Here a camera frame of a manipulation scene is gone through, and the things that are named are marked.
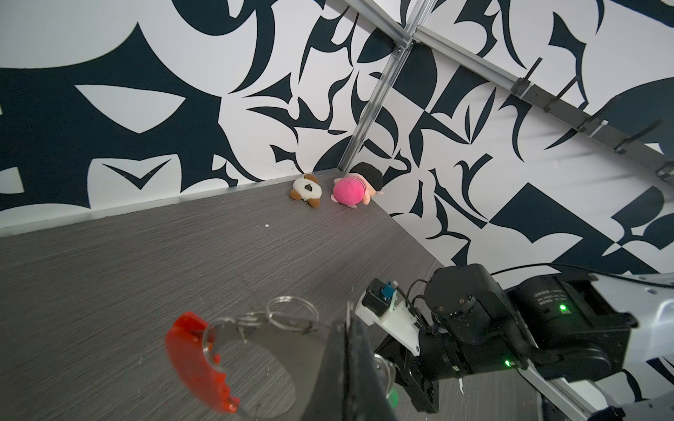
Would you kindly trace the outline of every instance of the stuffed toy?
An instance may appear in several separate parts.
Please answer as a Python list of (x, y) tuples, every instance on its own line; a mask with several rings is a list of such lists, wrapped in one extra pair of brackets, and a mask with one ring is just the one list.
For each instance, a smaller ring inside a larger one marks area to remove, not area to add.
[(290, 197), (295, 200), (302, 199), (311, 207), (319, 207), (321, 205), (321, 193), (321, 186), (318, 185), (316, 176), (304, 174), (304, 177), (295, 180), (293, 183)]
[(332, 189), (330, 199), (356, 209), (356, 205), (370, 203), (372, 196), (377, 193), (383, 194), (384, 177), (381, 172), (372, 165), (361, 162), (344, 176), (343, 179), (335, 179), (335, 187)]

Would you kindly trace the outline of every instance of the black plush hair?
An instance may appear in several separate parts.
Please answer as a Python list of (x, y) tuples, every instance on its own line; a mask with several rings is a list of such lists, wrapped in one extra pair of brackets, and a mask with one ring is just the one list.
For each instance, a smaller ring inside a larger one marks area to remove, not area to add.
[(381, 172), (378, 169), (367, 162), (361, 162), (360, 164), (354, 165), (349, 172), (355, 172), (356, 174), (365, 177), (365, 180), (367, 180), (376, 191), (380, 191), (384, 187), (384, 176), (381, 175)]

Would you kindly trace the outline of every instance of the green object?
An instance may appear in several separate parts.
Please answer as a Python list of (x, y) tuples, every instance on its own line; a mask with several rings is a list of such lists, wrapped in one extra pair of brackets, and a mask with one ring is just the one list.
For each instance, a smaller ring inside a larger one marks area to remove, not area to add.
[(391, 405), (391, 408), (395, 408), (398, 405), (398, 391), (395, 389), (391, 390), (391, 394), (388, 395), (388, 403)]

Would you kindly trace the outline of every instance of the pink plush toy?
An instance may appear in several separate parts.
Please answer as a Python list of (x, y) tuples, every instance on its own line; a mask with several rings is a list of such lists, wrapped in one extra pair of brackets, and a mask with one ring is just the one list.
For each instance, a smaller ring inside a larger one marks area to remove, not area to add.
[(370, 184), (365, 176), (353, 172), (354, 170), (360, 170), (359, 172), (369, 175), (369, 178), (373, 179), (373, 184), (377, 185), (380, 189), (383, 184), (380, 180), (381, 173), (371, 165), (365, 163), (352, 168), (352, 172), (348, 173), (343, 179), (335, 179), (335, 187), (332, 190), (330, 199), (342, 205), (349, 206), (352, 209), (356, 209), (356, 205), (360, 202), (363, 202), (363, 205), (367, 205), (370, 203), (372, 196), (377, 193), (382, 194), (381, 191), (377, 191), (372, 187), (372, 184)]

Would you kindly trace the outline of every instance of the white eye shape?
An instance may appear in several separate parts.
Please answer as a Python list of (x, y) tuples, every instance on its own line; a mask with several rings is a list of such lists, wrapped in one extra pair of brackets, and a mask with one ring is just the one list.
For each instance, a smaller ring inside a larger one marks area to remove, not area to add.
[(143, 133), (169, 118), (185, 100), (166, 92), (110, 85), (75, 85), (93, 106), (122, 127)]

